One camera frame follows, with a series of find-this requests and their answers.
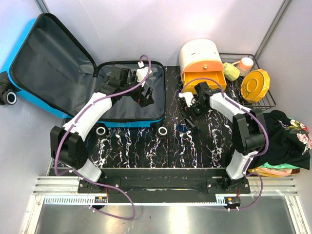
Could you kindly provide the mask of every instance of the black cloth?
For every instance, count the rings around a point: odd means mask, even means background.
[[[253,159],[249,169],[268,162],[270,165],[288,163],[309,170],[312,139],[307,127],[287,118],[285,113],[278,110],[264,113],[264,118],[269,135],[269,148],[264,155]]]

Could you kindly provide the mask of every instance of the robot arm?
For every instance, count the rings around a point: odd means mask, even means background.
[[[64,134],[69,131],[68,137],[64,141],[59,154],[59,162],[74,168],[80,175],[91,181],[98,181],[101,176],[101,170],[88,158],[88,151],[85,144],[86,137],[101,116],[121,99],[122,96],[131,96],[141,107],[154,102],[152,99],[152,89],[148,88],[144,92],[144,83],[124,95],[114,95],[138,85],[146,77],[147,72],[147,67],[140,68],[136,71],[136,74],[130,73],[130,78],[128,78],[129,69],[126,66],[117,65],[112,70],[111,76],[98,88],[97,92],[93,93],[88,103],[73,119],[64,124],[62,128],[55,126],[51,130],[52,158],[55,159],[60,141]],[[105,98],[107,95],[113,95],[114,97]]]
[[[207,114],[209,108],[215,109],[228,118],[233,124],[233,144],[235,152],[231,163],[226,168],[228,184],[232,180],[239,180],[246,175],[246,170],[253,159],[253,156],[261,151],[265,145],[263,131],[258,124],[246,114],[251,112],[265,127],[265,120],[261,111],[251,111],[238,103],[235,105],[228,102],[229,97],[211,90],[206,82],[195,86],[197,96],[191,92],[179,94],[184,99],[182,116],[185,119],[186,127],[191,129],[195,122]]]

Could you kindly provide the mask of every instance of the open suitcase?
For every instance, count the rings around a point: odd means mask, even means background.
[[[0,104],[14,104],[17,93],[58,116],[72,118],[88,102],[116,64],[135,71],[138,61],[96,65],[69,30],[52,14],[30,21],[15,44],[0,74]],[[164,67],[152,61],[147,84],[154,104],[141,108],[131,97],[122,97],[99,120],[107,127],[150,127],[165,115]]]

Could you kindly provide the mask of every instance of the metal floor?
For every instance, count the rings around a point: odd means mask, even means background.
[[[243,197],[242,205],[252,202]],[[131,216],[130,206],[108,206],[105,211]],[[36,234],[293,234],[293,223],[283,197],[262,197],[240,212],[203,207],[137,206],[136,219],[124,221],[92,213],[75,205],[44,205]]]

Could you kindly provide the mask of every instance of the dish rack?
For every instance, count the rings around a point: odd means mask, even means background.
[[[243,57],[249,57],[253,60],[253,70],[259,69],[259,64],[257,60],[255,59],[254,55],[251,54],[232,54],[232,53],[220,53],[220,57],[223,63],[233,63],[236,61],[241,60]],[[240,87],[243,81],[243,77],[239,77],[235,81],[230,81],[227,79],[227,87],[226,87],[226,94],[232,98],[234,101],[237,101],[239,104],[251,108],[251,109],[258,109],[261,111],[266,111],[276,105],[276,102],[270,93],[270,90],[268,90],[267,94],[262,98],[259,102],[255,103],[249,103],[247,102],[240,93]]]

